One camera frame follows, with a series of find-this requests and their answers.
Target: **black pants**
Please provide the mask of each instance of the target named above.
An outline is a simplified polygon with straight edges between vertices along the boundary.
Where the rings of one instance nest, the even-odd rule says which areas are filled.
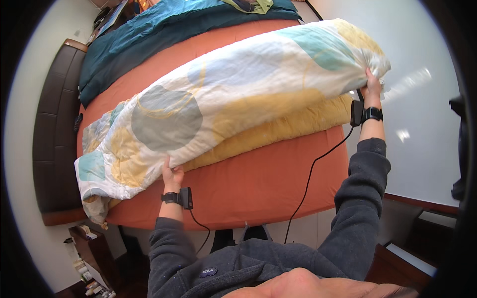
[[[252,226],[246,232],[243,238],[243,241],[249,240],[251,238],[258,238],[267,240],[267,233],[262,226]],[[213,253],[216,250],[222,249],[227,246],[234,246],[234,233],[232,229],[227,230],[218,230],[215,231],[214,244],[212,244],[212,249],[210,253]]]

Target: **teal bedsheet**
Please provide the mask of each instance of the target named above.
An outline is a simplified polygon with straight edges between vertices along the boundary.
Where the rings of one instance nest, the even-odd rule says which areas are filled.
[[[290,0],[274,0],[266,14],[243,13],[220,0],[161,0],[90,45],[80,76],[81,103],[86,108],[119,77],[177,42],[213,28],[271,19],[300,16]]]

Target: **yellow blanket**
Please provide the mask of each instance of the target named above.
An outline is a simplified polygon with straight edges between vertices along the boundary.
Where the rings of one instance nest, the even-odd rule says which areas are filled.
[[[340,95],[272,122],[247,129],[185,163],[184,170],[194,170],[281,140],[313,134],[348,123],[352,100],[347,94]],[[111,199],[108,207],[113,208],[120,202],[121,200]]]

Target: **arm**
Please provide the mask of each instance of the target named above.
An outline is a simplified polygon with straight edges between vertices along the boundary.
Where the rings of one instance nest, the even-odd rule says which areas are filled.
[[[162,176],[164,194],[179,193],[184,170],[182,166],[169,168],[169,157],[164,162]],[[196,251],[184,233],[184,217],[182,206],[176,203],[162,202],[156,228],[149,237],[151,252],[149,253],[148,297],[161,297],[162,286],[180,269],[194,263]]]
[[[379,81],[369,70],[366,74],[368,86],[362,88],[364,106],[381,108]],[[317,250],[349,278],[363,280],[373,261],[390,169],[383,122],[368,119],[362,124],[357,152],[350,158],[349,177],[335,196],[337,214],[332,230]]]

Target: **hand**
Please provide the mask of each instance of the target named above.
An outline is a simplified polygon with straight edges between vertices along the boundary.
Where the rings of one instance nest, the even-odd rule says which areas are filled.
[[[368,84],[361,88],[361,94],[364,97],[364,108],[375,107],[381,109],[381,101],[379,100],[381,84],[369,68],[366,68],[366,77],[368,77]]]
[[[169,167],[170,156],[167,156],[162,167],[162,179],[164,180],[164,194],[169,192],[179,193],[182,179],[184,179],[184,168],[179,165],[174,169]]]

